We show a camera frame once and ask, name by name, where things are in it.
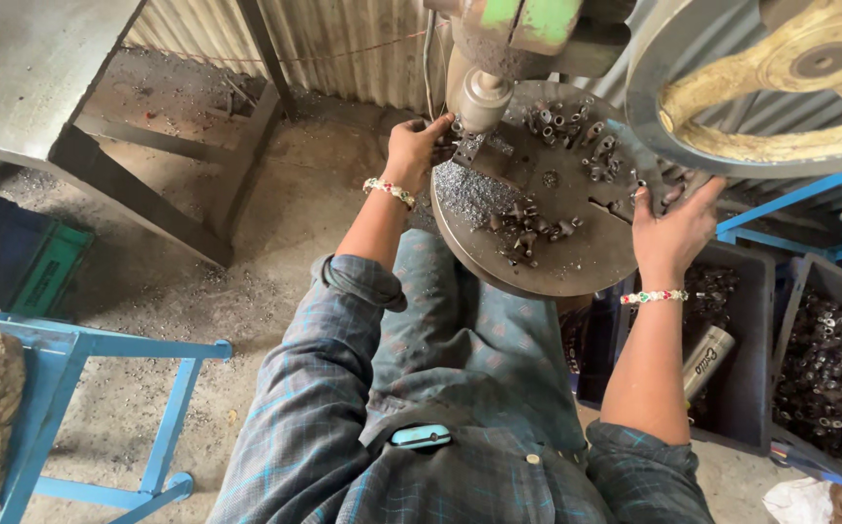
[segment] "blue stool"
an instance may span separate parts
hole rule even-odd
[[[3,506],[0,524],[18,523],[33,492],[129,510],[111,524],[137,522],[160,507],[191,495],[194,481],[187,473],[172,475],[164,491],[163,483],[201,364],[205,358],[229,359],[230,342],[217,340],[213,345],[166,342],[9,313],[0,315],[0,330],[23,343],[26,360],[26,384],[10,435],[6,480],[0,491]],[[182,360],[136,491],[40,476],[89,356]]]
[[[760,218],[765,214],[773,213],[788,205],[795,204],[800,200],[805,200],[806,198],[813,197],[836,188],[842,190],[842,173],[826,176],[818,182],[813,182],[805,187],[800,187],[792,193],[771,200],[762,206],[757,206],[754,209],[746,213],[739,214],[734,218],[720,222],[715,228],[715,233],[718,235],[718,240],[729,244],[734,244],[738,239],[745,239],[756,243],[772,245],[787,251],[794,251],[797,253],[815,253],[820,256],[824,256],[833,262],[842,260],[842,245],[834,246],[828,249],[821,249],[806,244],[788,241],[773,235],[767,235],[750,229],[741,228],[744,224],[751,222],[756,218]]]

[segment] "beaded bracelet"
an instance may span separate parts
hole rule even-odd
[[[385,182],[378,178],[369,178],[363,183],[363,191],[368,192],[372,189],[380,189],[386,193],[391,193],[393,197],[400,198],[408,206],[408,211],[414,210],[414,197],[408,191],[405,191],[397,185],[392,185],[391,182]]]
[[[622,304],[637,304],[638,302],[653,302],[655,300],[679,300],[681,302],[689,298],[689,293],[682,289],[673,289],[671,291],[641,291],[640,293],[632,293],[630,295],[622,295]]]

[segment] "rolled-up sleeve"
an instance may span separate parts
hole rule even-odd
[[[692,446],[617,424],[591,423],[587,476],[620,522],[713,522],[695,482]]]
[[[209,522],[323,520],[368,466],[359,435],[380,320],[407,302],[390,271],[358,256],[321,257],[312,276],[263,362]]]

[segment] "blue phone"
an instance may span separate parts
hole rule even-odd
[[[430,424],[398,430],[392,434],[390,442],[395,447],[415,449],[415,447],[442,446],[450,440],[450,430],[440,424]]]

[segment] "plaid shirt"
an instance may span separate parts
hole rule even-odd
[[[566,438],[528,423],[515,395],[452,369],[427,370],[450,387],[424,380],[434,393],[422,401],[371,390],[382,313],[405,306],[399,281],[357,256],[323,257],[312,273],[208,522],[712,522],[690,446],[592,423],[590,451],[557,448]],[[489,400],[455,401],[477,397]],[[443,424],[452,442],[386,444],[411,423]]]

